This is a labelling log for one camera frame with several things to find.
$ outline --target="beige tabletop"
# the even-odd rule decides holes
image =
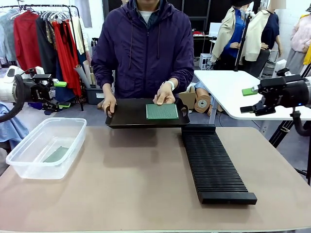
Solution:
[[[311,188],[252,128],[217,134],[255,206],[201,205],[180,129],[88,128],[67,176],[0,177],[0,230],[255,232],[311,227]]]

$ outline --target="drawstring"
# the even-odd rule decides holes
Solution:
[[[131,68],[131,63],[132,63],[132,46],[133,46],[133,20],[132,17],[129,13],[127,13],[127,16],[130,18],[131,24],[132,24],[132,35],[131,35],[131,48],[130,48],[130,62],[128,64],[128,69]]]
[[[159,32],[157,35],[157,59],[160,59],[160,24],[159,24]]]
[[[133,21],[131,19],[132,23],[132,36],[131,36],[131,48],[130,48],[130,64],[128,65],[128,69],[131,68],[131,62],[132,62],[132,45],[133,45]]]

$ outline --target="red garment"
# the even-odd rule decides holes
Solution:
[[[35,20],[39,16],[27,11],[14,19],[16,58],[23,70],[41,66]]]
[[[55,32],[56,49],[67,87],[73,89],[77,96],[81,96],[80,76],[74,70],[79,64],[77,49],[72,38],[69,22],[61,24],[52,22]]]

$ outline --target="green gripper pad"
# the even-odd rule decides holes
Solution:
[[[146,104],[147,120],[165,120],[178,119],[178,111],[176,104],[163,104],[158,106],[156,104]]]
[[[61,102],[61,103],[58,104],[58,107],[60,109],[63,109],[63,108],[69,108],[70,105],[71,105],[71,103]]]
[[[258,91],[253,91],[252,88],[248,88],[248,89],[244,89],[242,90],[243,96],[252,96],[252,95],[256,95],[258,93]]]
[[[66,87],[66,86],[67,86],[67,82],[58,82],[58,83],[54,83],[54,86],[57,86],[57,87]]]

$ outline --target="purple jacket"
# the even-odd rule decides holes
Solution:
[[[134,8],[135,0],[109,13],[93,55],[97,83],[113,83],[116,98],[153,98],[174,77],[186,90],[193,79],[193,36],[187,15],[163,0],[156,22],[148,29]]]

